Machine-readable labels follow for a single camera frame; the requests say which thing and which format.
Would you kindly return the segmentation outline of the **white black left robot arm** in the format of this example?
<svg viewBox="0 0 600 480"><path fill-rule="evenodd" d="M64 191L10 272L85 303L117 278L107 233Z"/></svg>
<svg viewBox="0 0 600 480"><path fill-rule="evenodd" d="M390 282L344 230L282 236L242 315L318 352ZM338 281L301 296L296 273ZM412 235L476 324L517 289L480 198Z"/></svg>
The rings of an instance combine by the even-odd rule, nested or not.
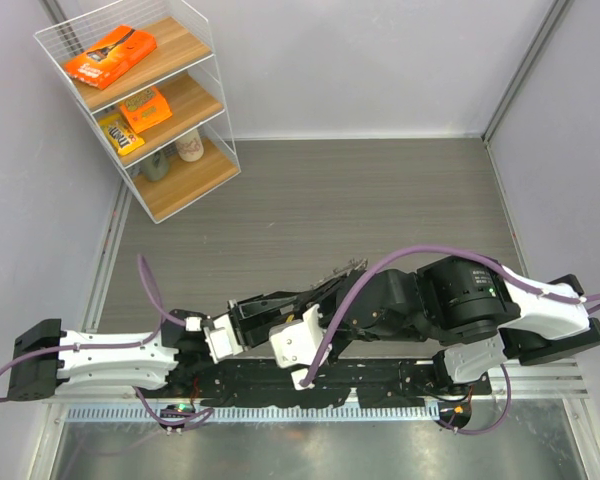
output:
<svg viewBox="0 0 600 480"><path fill-rule="evenodd" d="M175 309L154 331L131 334L66 330L46 319L15 340L6 397L28 402L137 387L180 398L200 372L267 342L270 329L305 304L300 292L278 291L231 301L215 317Z"/></svg>

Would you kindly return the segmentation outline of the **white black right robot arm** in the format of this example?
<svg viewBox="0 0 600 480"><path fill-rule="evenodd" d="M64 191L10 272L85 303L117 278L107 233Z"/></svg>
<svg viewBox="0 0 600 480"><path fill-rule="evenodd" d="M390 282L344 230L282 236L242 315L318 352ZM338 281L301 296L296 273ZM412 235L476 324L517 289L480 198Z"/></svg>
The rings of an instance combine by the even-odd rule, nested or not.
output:
<svg viewBox="0 0 600 480"><path fill-rule="evenodd" d="M477 254L451 254L415 272L379 263L349 275L311 363L294 374L312 387L339 340L435 340L435 387L453 394L507 360L551 363L600 346L600 321L577 278L549 283Z"/></svg>

